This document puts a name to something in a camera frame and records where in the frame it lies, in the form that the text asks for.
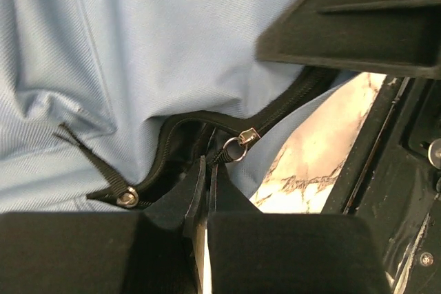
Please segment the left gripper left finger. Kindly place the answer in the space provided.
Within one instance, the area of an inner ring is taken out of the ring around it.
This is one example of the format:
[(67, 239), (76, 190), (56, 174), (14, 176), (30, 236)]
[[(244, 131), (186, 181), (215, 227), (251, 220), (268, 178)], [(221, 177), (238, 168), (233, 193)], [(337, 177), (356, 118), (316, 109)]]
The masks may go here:
[(205, 159), (144, 211), (1, 217), (2, 293), (200, 293)]

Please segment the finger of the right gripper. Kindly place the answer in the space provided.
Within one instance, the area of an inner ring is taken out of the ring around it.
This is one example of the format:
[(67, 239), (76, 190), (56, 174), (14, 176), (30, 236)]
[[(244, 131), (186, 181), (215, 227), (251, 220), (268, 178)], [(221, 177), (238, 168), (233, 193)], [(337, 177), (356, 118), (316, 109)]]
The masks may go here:
[(440, 77), (440, 0), (296, 0), (258, 38), (262, 61)]

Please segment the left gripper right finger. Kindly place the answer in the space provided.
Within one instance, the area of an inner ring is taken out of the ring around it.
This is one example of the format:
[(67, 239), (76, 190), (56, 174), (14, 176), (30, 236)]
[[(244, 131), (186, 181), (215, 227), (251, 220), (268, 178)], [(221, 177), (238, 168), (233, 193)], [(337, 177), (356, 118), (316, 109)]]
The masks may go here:
[(207, 243), (214, 293), (389, 293), (367, 224), (259, 211), (224, 165), (210, 178)]

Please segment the blue student backpack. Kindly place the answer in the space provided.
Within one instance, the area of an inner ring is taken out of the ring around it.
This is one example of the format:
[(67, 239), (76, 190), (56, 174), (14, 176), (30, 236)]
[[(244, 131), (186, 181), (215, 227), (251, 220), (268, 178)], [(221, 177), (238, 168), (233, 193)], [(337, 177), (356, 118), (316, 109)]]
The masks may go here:
[(255, 57), (294, 1), (1, 0), (1, 211), (111, 210), (60, 123), (138, 184), (169, 116), (259, 113), (300, 76)]

